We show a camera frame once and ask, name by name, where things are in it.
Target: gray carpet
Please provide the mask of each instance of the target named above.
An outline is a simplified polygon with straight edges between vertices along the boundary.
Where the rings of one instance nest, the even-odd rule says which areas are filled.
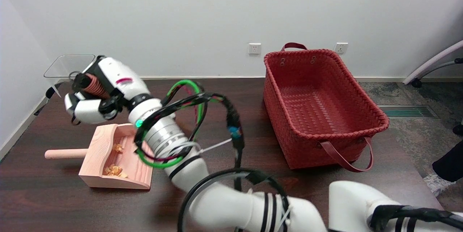
[[[391,119],[397,141],[412,159],[422,177],[431,164],[463,138],[452,129],[463,118],[463,83],[423,83],[414,88],[401,83],[360,83],[378,105],[429,105],[435,118]],[[463,211],[463,179],[437,199],[448,211]]]

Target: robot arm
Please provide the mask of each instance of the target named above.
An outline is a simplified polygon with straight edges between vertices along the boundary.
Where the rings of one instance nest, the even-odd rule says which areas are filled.
[[[137,74],[110,57],[99,56],[84,72],[78,74],[73,91],[65,97],[66,111],[73,116],[73,120],[76,118],[84,123],[102,123],[113,119],[126,107],[129,122],[138,128],[139,123],[162,108],[161,101],[151,96]],[[143,137],[155,157],[191,146],[173,117],[160,118],[146,130]],[[164,171],[172,183],[185,192],[209,176],[205,161],[195,147],[191,147],[181,161],[164,168]],[[250,232],[327,231],[317,209],[305,199],[288,197],[290,218],[287,218],[279,195],[243,193],[220,183],[213,183],[198,193],[187,210],[204,228],[240,227]],[[374,210],[378,206],[398,204],[372,187],[350,181],[334,182],[330,185],[330,231],[370,232]],[[282,219],[285,219],[284,225],[279,227]],[[437,222],[417,220],[414,229],[404,224],[400,227],[397,225],[399,222],[398,219],[389,220],[383,231],[458,231]]]

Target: electrical socket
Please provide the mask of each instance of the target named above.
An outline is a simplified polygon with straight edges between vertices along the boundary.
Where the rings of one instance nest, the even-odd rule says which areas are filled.
[[[347,51],[348,46],[349,43],[336,43],[336,46],[334,46],[334,52],[344,54]]]
[[[261,44],[260,43],[249,43],[248,54],[260,54]]]

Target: basket handle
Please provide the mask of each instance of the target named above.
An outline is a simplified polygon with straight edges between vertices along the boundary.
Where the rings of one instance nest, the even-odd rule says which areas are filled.
[[[347,169],[348,171],[352,171],[352,172],[364,172],[364,171],[368,171],[373,166],[373,148],[371,147],[371,137],[364,136],[363,138],[365,139],[365,141],[367,142],[370,148],[370,163],[368,164],[366,169],[359,169],[359,168],[355,168],[354,166],[352,166],[352,164],[346,161],[346,159],[344,159],[344,157],[341,156],[338,151],[336,151],[336,149],[333,147],[331,142],[324,141],[324,142],[319,142],[319,143],[323,147],[323,149],[326,151],[326,153],[328,153],[328,155],[331,156],[331,158],[333,158],[343,168]]]
[[[285,48],[291,48],[291,47],[307,50],[307,47],[304,46],[303,44],[298,44],[294,42],[286,43],[281,50],[284,51]]]

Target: dustpan handle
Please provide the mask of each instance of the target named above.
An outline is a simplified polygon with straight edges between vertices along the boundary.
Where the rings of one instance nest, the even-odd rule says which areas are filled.
[[[45,159],[79,159],[85,158],[87,148],[50,149],[45,151]]]
[[[307,50],[307,47],[304,46],[303,44],[298,44],[294,42],[286,43],[281,50],[284,51],[285,48],[299,48],[299,49]]]
[[[319,142],[320,145],[323,147],[323,149],[328,153],[331,158],[333,158],[340,166],[343,168],[347,169],[348,171],[352,172],[364,172],[372,168],[373,166],[373,148],[371,147],[371,137],[364,136],[365,141],[367,142],[369,148],[370,148],[370,163],[368,164],[366,169],[359,169],[355,168],[350,164],[346,159],[344,159],[343,156],[339,154],[338,151],[333,147],[331,142],[329,141],[324,141],[324,142]]]

